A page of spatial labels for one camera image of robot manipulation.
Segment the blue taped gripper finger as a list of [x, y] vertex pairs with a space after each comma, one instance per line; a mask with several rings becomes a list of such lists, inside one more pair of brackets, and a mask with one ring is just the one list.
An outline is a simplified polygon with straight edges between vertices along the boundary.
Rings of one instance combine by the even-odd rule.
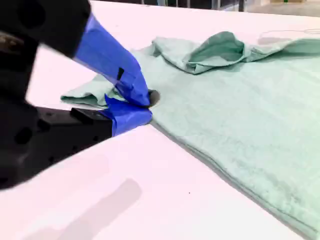
[[104, 76], [129, 103], [150, 105], [140, 65], [97, 21], [87, 0], [0, 3], [0, 87], [23, 99], [37, 48], [46, 45]]
[[59, 110], [39, 107], [36, 158], [61, 161], [104, 140], [148, 124], [151, 111], [114, 98], [105, 98], [107, 108], [73, 107]]

